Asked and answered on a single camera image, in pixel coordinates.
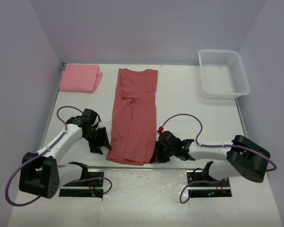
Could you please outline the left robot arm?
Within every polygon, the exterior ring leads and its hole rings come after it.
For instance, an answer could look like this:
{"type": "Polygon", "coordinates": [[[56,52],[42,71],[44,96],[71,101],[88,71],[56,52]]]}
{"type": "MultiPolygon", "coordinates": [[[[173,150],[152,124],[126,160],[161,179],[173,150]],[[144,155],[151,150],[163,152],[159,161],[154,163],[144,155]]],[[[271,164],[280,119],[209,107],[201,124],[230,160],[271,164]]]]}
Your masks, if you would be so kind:
{"type": "Polygon", "coordinates": [[[36,153],[26,153],[22,159],[19,190],[38,197],[52,198],[60,187],[68,183],[95,182],[89,178],[86,164],[71,161],[63,167],[58,164],[79,140],[88,142],[90,153],[102,154],[102,147],[111,149],[105,127],[99,127],[101,118],[91,109],[65,121],[62,131],[36,153]]]}

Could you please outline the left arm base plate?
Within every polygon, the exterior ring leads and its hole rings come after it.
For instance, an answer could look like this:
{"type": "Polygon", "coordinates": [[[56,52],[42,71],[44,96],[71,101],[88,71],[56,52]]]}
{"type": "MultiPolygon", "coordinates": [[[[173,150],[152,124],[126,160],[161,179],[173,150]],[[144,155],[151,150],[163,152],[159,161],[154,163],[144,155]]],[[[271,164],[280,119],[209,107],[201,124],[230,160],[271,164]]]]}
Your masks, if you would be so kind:
{"type": "Polygon", "coordinates": [[[60,188],[59,197],[103,198],[103,179],[68,183],[60,188]]]}

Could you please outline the red t shirt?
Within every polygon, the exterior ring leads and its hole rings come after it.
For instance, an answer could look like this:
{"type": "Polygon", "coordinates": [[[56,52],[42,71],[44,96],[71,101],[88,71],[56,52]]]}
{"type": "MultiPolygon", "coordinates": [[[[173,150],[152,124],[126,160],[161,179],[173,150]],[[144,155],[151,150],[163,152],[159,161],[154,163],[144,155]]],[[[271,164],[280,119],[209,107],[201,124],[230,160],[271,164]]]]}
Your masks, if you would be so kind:
{"type": "Polygon", "coordinates": [[[158,71],[119,69],[112,112],[109,161],[142,166],[155,150],[158,71]]]}

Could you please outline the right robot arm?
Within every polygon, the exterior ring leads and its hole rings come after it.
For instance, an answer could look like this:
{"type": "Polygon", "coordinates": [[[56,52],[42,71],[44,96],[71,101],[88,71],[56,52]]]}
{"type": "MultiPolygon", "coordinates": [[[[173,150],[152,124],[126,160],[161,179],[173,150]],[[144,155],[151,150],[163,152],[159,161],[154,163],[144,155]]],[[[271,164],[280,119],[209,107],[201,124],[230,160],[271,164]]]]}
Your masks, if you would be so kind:
{"type": "Polygon", "coordinates": [[[159,135],[150,163],[167,163],[171,157],[182,161],[207,159],[198,181],[219,181],[242,176],[252,182],[264,180],[270,153],[244,136],[237,135],[230,144],[203,145],[194,139],[181,140],[169,131],[159,135]]]}

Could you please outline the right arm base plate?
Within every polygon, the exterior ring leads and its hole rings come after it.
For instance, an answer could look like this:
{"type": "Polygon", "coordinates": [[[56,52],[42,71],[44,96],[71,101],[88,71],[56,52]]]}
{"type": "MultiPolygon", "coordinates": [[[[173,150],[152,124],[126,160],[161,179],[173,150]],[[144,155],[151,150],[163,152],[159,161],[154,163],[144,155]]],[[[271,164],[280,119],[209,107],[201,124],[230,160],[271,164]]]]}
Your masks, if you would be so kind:
{"type": "MultiPolygon", "coordinates": [[[[201,173],[200,168],[187,171],[187,183],[203,181],[201,173]]],[[[188,187],[188,192],[191,198],[232,197],[229,179],[222,183],[195,183],[188,187]]]]}

